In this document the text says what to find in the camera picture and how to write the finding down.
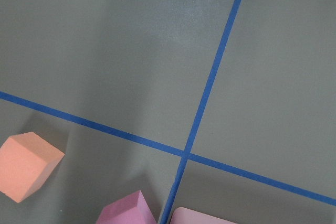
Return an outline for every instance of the blue tape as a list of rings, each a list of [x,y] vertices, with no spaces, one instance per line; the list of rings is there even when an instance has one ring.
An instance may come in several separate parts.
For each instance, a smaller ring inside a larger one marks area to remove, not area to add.
[[[221,38],[219,46],[218,46],[218,50],[217,50],[213,65],[212,65],[211,70],[210,70],[209,77],[207,79],[207,82],[206,82],[206,85],[205,85],[205,88],[204,88],[204,91],[203,91],[201,101],[199,102],[199,106],[198,106],[198,109],[197,109],[197,112],[196,112],[196,116],[195,116],[192,128],[191,128],[190,133],[189,133],[188,140],[187,140],[186,145],[185,145],[185,149],[184,149],[185,155],[182,156],[180,164],[178,166],[175,181],[174,181],[174,184],[173,184],[173,186],[170,190],[168,200],[167,200],[166,205],[164,207],[160,224],[166,224],[168,222],[169,215],[170,215],[170,212],[172,211],[172,207],[173,207],[173,204],[174,204],[174,201],[175,201],[175,197],[176,197],[178,188],[180,186],[183,173],[185,171],[187,160],[189,158],[191,149],[194,145],[195,138],[196,138],[196,135],[197,135],[197,131],[198,131],[198,128],[200,126],[200,123],[201,123],[201,120],[202,120],[202,117],[203,117],[203,114],[204,114],[204,110],[205,110],[206,104],[208,102],[208,99],[209,99],[209,96],[210,96],[210,93],[211,93],[211,89],[213,87],[213,84],[214,84],[214,81],[215,81],[215,78],[216,78],[216,75],[217,75],[217,72],[218,72],[218,69],[219,69],[219,65],[220,65],[220,62],[222,60],[224,50],[225,50],[226,44],[228,42],[230,32],[231,32],[233,23],[235,21],[235,18],[237,16],[237,12],[238,12],[238,9],[239,9],[239,6],[240,6],[241,2],[242,2],[242,0],[234,0],[234,2],[233,2],[233,5],[232,5],[232,8],[231,8],[227,23],[225,25],[225,29],[224,29],[222,38]]]
[[[190,154],[189,159],[192,161],[207,165],[207,166],[211,166],[213,168],[224,170],[226,172],[269,185],[269,186],[273,186],[273,187],[276,187],[282,190],[286,190],[294,194],[298,194],[301,196],[305,196],[307,198],[318,200],[320,202],[323,202],[329,205],[336,206],[336,199],[333,199],[333,198],[330,198],[330,197],[327,197],[321,194],[317,194],[312,191],[308,191],[308,190],[305,190],[305,189],[302,189],[296,186],[292,186],[292,185],[289,185],[289,184],[286,184],[286,183],[283,183],[283,182],[280,182],[280,181],[277,181],[277,180],[274,180],[268,177],[264,177],[264,176],[261,176],[255,173],[251,173],[251,172],[248,172],[243,169],[239,169],[234,166],[226,165],[224,163],[217,162],[217,161],[211,160],[206,157],[201,157],[195,154]]]
[[[71,115],[69,113],[50,108],[50,107],[38,104],[36,102],[31,102],[26,99],[16,97],[11,94],[7,94],[5,92],[0,91],[0,99],[6,100],[12,103],[16,103],[16,104],[22,105],[24,107],[27,107],[27,108],[30,108],[36,111],[40,111],[40,112],[43,112],[49,115],[56,116],[58,118],[62,118],[69,122],[77,123],[85,127],[88,127],[88,128],[91,128],[97,131],[101,131],[101,132],[104,132],[104,133],[107,133],[113,136],[117,136],[117,137],[129,140],[129,141],[133,141],[133,142],[136,142],[136,143],[139,143],[139,144],[142,144],[142,145],[145,145],[145,146],[157,149],[157,150],[161,150],[161,151],[164,151],[164,152],[176,155],[176,156],[183,156],[183,153],[184,153],[180,149],[177,149],[177,148],[165,145],[165,144],[161,144],[153,140],[150,140],[150,139],[147,139],[141,136],[137,136],[137,135],[125,132],[125,131],[121,131],[121,130],[118,130],[118,129],[115,129],[115,128],[112,128],[112,127],[109,127],[109,126],[106,126],[100,123],[96,123],[96,122],[93,122],[93,121],[90,121],[84,118],[80,118],[78,116]]]

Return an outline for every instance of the gray floor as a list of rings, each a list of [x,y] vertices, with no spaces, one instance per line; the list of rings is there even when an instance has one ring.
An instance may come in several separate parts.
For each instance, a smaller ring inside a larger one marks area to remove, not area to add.
[[[233,0],[0,0],[0,91],[183,149]],[[336,0],[243,0],[192,153],[336,198]],[[66,152],[0,223],[94,223],[141,189],[159,221],[180,158],[0,100],[0,144]],[[173,209],[239,224],[336,208],[188,161]]]

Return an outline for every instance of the cube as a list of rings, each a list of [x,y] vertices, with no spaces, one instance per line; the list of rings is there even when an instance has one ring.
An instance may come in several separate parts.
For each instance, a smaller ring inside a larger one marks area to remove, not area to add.
[[[103,208],[96,224],[156,224],[141,191]]]
[[[196,212],[184,207],[176,208],[170,224],[235,224],[210,215]]]
[[[43,185],[63,156],[34,132],[10,136],[0,148],[0,191],[21,202]]]

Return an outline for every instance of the pink foam block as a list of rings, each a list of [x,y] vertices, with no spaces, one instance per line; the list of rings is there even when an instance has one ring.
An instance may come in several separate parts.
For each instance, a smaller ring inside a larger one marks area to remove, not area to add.
[[[174,211],[170,224],[235,224],[210,215],[202,214],[184,207]]]
[[[63,156],[34,132],[10,136],[0,148],[0,191],[21,202],[43,185]]]
[[[96,224],[156,224],[141,191],[104,207]]]

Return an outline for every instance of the light pink foam block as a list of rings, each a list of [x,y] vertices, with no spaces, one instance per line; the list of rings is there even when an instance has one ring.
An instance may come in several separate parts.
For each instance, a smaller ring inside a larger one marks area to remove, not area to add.
[[[10,136],[0,148],[0,191],[21,202],[43,185],[63,156],[34,132]]]
[[[170,224],[235,224],[210,215],[202,214],[184,207],[174,211]]]
[[[96,224],[156,224],[141,191],[104,207]]]

